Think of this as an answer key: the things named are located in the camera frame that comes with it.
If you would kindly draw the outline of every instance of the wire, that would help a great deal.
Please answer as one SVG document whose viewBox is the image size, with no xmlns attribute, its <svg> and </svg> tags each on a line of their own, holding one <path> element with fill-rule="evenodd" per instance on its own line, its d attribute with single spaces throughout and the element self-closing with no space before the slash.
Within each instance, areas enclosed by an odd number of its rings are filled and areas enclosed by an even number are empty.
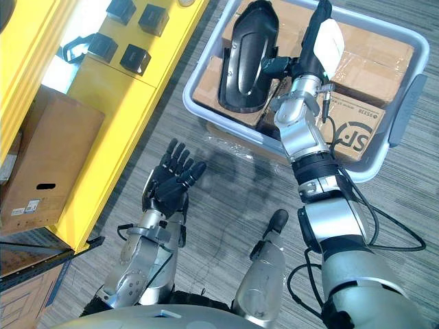
<svg viewBox="0 0 439 329">
<path fill-rule="evenodd" d="M 340 139 L 335 140 L 336 139 L 335 121 L 333 120 L 333 118 L 331 118 L 331 116 L 328 116 L 328 119 L 330 120 L 331 125 L 332 125 L 332 129 L 333 129 L 333 137 L 332 137 L 332 142 L 331 142 L 331 146 L 330 146 L 330 151 L 331 151 L 331 155 L 332 155 L 333 159 L 337 160 L 335 157 L 334 149 L 335 149 L 335 146 L 341 140 Z M 415 232 L 413 232 L 411 229 L 409 229 L 407 226 L 402 224 L 400 221 L 398 221 L 394 217 L 390 216 L 388 213 L 382 211 L 379 208 L 372 206 L 368 202 L 366 197 L 363 195 L 363 193 L 361 193 L 358 186 L 354 183 L 354 181 L 350 177 L 347 170 L 340 163 L 338 163 L 338 167 L 339 167 L 338 169 L 340 170 L 340 172 L 348 180 L 349 184 L 352 186 L 352 188 L 354 189 L 356 194 L 359 196 L 360 200 L 358 200 L 358 201 L 361 204 L 365 205 L 367 207 L 367 209 L 369 209 L 370 214 L 372 215 L 372 218 L 373 218 L 373 221 L 375 224 L 375 230 L 374 230 L 373 236 L 368 244 L 369 247 L 375 248 L 375 249 L 380 249 L 380 250 L 389 250 L 389 251 L 393 251 L 393 252 L 417 252 L 420 250 L 424 250 L 426 248 L 427 244 L 424 242 L 424 240 L 419 235 L 417 235 Z M 387 246 L 387 245 L 376 245 L 375 242 L 378 239 L 379 228 L 380 228 L 377 213 L 379 213 L 381 216 L 384 216 L 385 218 L 390 220 L 392 223 L 394 223 L 395 225 L 397 225 L 398 227 L 400 227 L 401 229 L 406 231 L 408 234 L 410 234 L 410 236 L 412 236 L 415 240 L 417 240 L 420 243 L 420 245 L 418 247 L 392 247 L 392 246 Z"/>
<path fill-rule="evenodd" d="M 390 216 L 388 213 L 382 211 L 381 209 L 372 206 L 373 210 L 377 213 L 379 213 L 381 216 L 387 218 L 389 221 L 391 221 L 393 224 L 399 226 L 401 229 L 406 231 L 410 236 L 412 236 L 415 240 L 419 242 L 418 247 L 392 247 L 387 245 L 375 245 L 375 244 L 369 244 L 369 247 L 374 249 L 380 249 L 380 250 L 390 250 L 393 252 L 419 252 L 421 250 L 424 250 L 427 247 L 427 244 L 425 241 L 417 235 L 417 233 L 413 232 L 411 229 L 409 229 L 407 226 L 402 224 L 400 221 L 396 220 L 394 217 Z"/>
<path fill-rule="evenodd" d="M 309 252 L 311 251 L 311 248 L 308 248 L 305 250 L 305 260 L 307 262 L 307 269 L 308 269 L 308 275 L 309 275 L 309 283 L 311 283 L 311 288 L 313 289 L 314 296 L 316 297 L 317 303 L 320 305 L 320 307 L 323 307 L 323 301 L 320 297 L 320 294 L 318 293 L 316 281 L 314 280 L 313 271 L 311 268 L 311 262 L 309 261 Z"/>
<path fill-rule="evenodd" d="M 157 272 L 152 276 L 151 280 L 146 284 L 145 290 L 150 287 L 150 285 L 153 283 L 154 279 L 157 278 L 157 276 L 160 274 L 160 272 L 165 268 L 166 264 L 169 263 L 169 261 L 171 260 L 173 255 L 174 254 L 170 254 L 169 257 L 162 264 L 162 266 L 160 266 L 160 268 L 157 270 Z"/>
<path fill-rule="evenodd" d="M 121 233 L 122 230 L 127 230 L 128 228 L 133 228 L 134 224 L 124 224 L 117 226 L 117 235 L 119 235 L 119 238 L 126 241 L 126 237 L 124 237 Z"/>
<path fill-rule="evenodd" d="M 314 264 L 314 263 L 310 263 L 309 262 L 309 257 L 308 257 L 308 253 L 311 251 L 311 248 L 308 248 L 308 249 L 306 249 L 305 250 L 305 259 L 307 259 L 307 263 L 306 264 L 302 264 L 302 265 L 299 265 L 299 266 L 297 266 L 295 269 L 293 269 L 292 271 L 291 271 L 291 273 L 289 274 L 289 276 L 288 276 L 288 279 L 287 279 L 287 288 L 288 288 L 288 291 L 289 291 L 289 294 L 291 295 L 291 297 L 292 297 L 292 299 L 297 303 L 297 304 L 299 304 L 299 305 L 301 305 L 305 310 L 307 310 L 307 311 L 309 311 L 311 314 L 313 314 L 313 315 L 315 315 L 316 317 L 318 317 L 319 319 L 322 319 L 322 315 L 318 312 L 318 311 L 316 311 L 316 310 L 314 310 L 312 307 L 310 307 L 309 305 L 307 305 L 306 303 L 304 303 L 294 292 L 293 292 L 293 289 L 291 288 L 291 281 L 292 281 L 292 279 L 293 279 L 293 277 L 294 277 L 294 275 L 298 272 L 298 271 L 300 271 L 301 269 L 303 269 L 303 268 L 307 268 L 308 269 L 308 275 L 309 275 L 309 281 L 310 281 L 310 283 L 311 283 L 311 287 L 313 287 L 313 291 L 314 291 L 314 287 L 316 287 L 316 282 L 314 281 L 314 276 L 313 276 L 313 272 L 312 272 L 312 267 L 316 267 L 316 268 L 318 268 L 318 269 L 322 269 L 322 265 L 319 265 L 319 264 Z M 322 301 L 322 299 L 320 298 L 320 295 L 318 294 L 318 291 L 317 291 L 317 288 L 316 288 L 316 290 L 314 291 L 314 294 L 315 294 L 315 296 L 316 296 L 316 299 L 317 300 L 320 300 L 320 301 Z"/>
</svg>

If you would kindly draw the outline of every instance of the gray plastic bin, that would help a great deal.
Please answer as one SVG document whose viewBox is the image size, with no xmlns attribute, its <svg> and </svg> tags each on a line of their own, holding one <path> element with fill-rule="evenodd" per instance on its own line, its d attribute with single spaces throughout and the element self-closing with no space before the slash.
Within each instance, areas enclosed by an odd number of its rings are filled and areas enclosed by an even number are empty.
<svg viewBox="0 0 439 329">
<path fill-rule="evenodd" d="M 315 9 L 318 3 L 313 0 L 287 1 L 310 9 Z M 230 0 L 227 3 L 221 19 L 213 30 L 213 33 L 198 60 L 197 67 L 185 86 L 185 90 L 183 91 L 183 103 L 191 113 L 214 123 L 219 129 L 263 147 L 274 154 L 284 156 L 285 154 L 282 145 L 276 139 L 261 134 L 249 127 L 234 122 L 233 120 L 227 119 L 220 114 L 196 104 L 192 100 L 192 94 L 209 63 L 211 56 L 222 57 L 222 33 L 240 3 L 240 0 Z M 425 76 L 422 75 L 422 72 L 428 62 L 429 45 L 423 36 L 410 29 L 339 7 L 333 7 L 332 17 L 336 21 L 354 25 L 383 36 L 400 40 L 414 48 L 414 53 L 401 83 L 401 87 L 394 100 L 387 106 L 383 121 L 381 122 L 377 133 L 371 140 L 368 149 L 360 161 L 345 163 L 345 166 L 354 181 L 367 182 L 374 178 L 380 170 L 389 147 L 397 146 L 402 134 L 404 133 L 405 126 L 408 123 L 413 107 L 416 105 L 418 96 L 420 95 L 425 83 Z"/>
</svg>

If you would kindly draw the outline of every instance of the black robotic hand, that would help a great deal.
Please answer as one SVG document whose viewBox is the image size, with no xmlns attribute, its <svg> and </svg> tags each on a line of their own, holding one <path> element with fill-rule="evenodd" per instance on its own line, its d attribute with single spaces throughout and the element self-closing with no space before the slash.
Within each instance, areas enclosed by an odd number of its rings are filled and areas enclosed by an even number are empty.
<svg viewBox="0 0 439 329">
<path fill-rule="evenodd" d="M 174 138 L 163 155 L 160 164 L 154 168 L 145 185 L 142 209 L 156 209 L 167 218 L 176 211 L 186 217 L 189 198 L 187 190 L 193 186 L 206 169 L 205 162 L 193 165 L 186 145 Z"/>
</svg>

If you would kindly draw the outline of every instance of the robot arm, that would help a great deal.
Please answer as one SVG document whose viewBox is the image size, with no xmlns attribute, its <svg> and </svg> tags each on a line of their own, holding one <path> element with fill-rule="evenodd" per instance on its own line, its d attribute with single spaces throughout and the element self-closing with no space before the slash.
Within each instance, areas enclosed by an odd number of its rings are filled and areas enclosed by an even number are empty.
<svg viewBox="0 0 439 329">
<path fill-rule="evenodd" d="M 309 51 L 317 38 L 311 32 L 330 15 L 331 4 L 320 1 L 296 61 L 300 64 L 291 67 L 291 92 L 274 119 L 305 204 L 298 211 L 303 238 L 323 255 L 322 319 L 329 329 L 422 328 L 422 317 L 392 270 L 368 248 L 368 226 L 357 198 L 315 126 L 313 98 L 326 94 L 326 116 L 331 87 L 322 86 L 327 75 Z"/>
<path fill-rule="evenodd" d="M 192 159 L 186 161 L 189 151 L 183 151 L 185 144 L 179 144 L 174 151 L 176 145 L 177 140 L 174 139 L 161 163 L 149 176 L 143 191 L 142 219 L 128 228 L 120 259 L 93 299 L 94 302 L 105 303 L 107 309 L 133 306 L 139 301 L 155 304 L 165 299 L 165 294 L 172 290 L 176 250 L 184 245 L 185 239 L 184 225 L 189 203 L 186 192 L 206 169 L 204 162 L 192 166 Z M 175 254 L 173 262 L 164 264 L 159 248 L 164 249 L 169 258 Z M 155 282 L 162 284 L 155 284 L 145 292 L 157 272 L 155 265 L 158 260 L 166 267 L 161 274 L 166 275 Z"/>
</svg>

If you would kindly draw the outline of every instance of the floor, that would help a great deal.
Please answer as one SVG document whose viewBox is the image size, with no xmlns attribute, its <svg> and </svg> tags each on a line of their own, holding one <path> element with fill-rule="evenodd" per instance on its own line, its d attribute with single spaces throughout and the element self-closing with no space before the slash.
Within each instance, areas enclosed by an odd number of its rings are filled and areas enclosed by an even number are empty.
<svg viewBox="0 0 439 329">
<path fill-rule="evenodd" d="M 190 191 L 187 245 L 180 251 L 176 287 L 230 303 L 247 268 L 248 255 L 271 214 L 290 213 L 285 237 L 287 270 L 303 262 L 296 211 L 302 206 L 289 167 L 262 158 L 245 147 L 217 138 L 203 120 L 189 114 L 182 91 L 218 21 L 226 1 L 211 1 L 161 102 L 139 141 L 102 213 L 99 225 L 106 237 L 97 249 L 76 258 L 54 302 L 38 328 L 76 318 L 102 285 L 119 257 L 119 224 L 141 216 L 141 192 L 150 170 L 172 137 L 184 141 L 194 158 L 206 160 L 203 180 Z M 397 23 L 424 35 L 431 46 L 425 70 L 427 84 L 400 146 L 391 149 L 377 177 L 361 184 L 370 202 L 399 218 L 427 242 L 415 253 L 377 252 L 395 270 L 419 307 L 429 328 L 439 324 L 439 2 L 436 0 L 333 0 L 334 5 Z M 382 221 L 379 242 L 410 244 L 410 239 Z M 317 307 L 305 272 L 294 282 L 304 302 Z M 313 315 L 295 304 L 287 289 L 277 328 L 323 328 Z"/>
</svg>

